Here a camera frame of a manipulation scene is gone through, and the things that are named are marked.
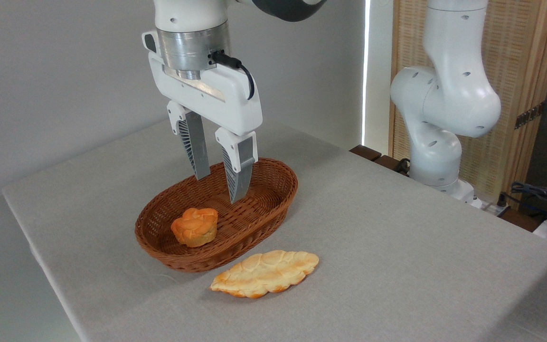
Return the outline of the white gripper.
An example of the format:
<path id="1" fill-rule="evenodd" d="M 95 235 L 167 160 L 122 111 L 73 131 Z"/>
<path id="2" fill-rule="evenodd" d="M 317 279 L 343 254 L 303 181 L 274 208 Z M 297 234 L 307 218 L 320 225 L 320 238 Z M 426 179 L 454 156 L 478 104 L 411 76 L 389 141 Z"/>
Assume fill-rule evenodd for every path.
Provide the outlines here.
<path id="1" fill-rule="evenodd" d="M 174 70 L 165 69 L 156 31 L 144 32 L 142 41 L 154 82 L 171 100 L 167 104 L 171 127 L 181 139 L 196 179 L 210 175 L 203 116 L 221 126 L 215 135 L 222 147 L 230 202 L 243 199 L 250 187 L 253 164 L 258 162 L 254 130 L 263 123 L 257 87 L 250 98 L 245 72 L 222 64 L 202 71 L 200 80 L 180 78 Z"/>

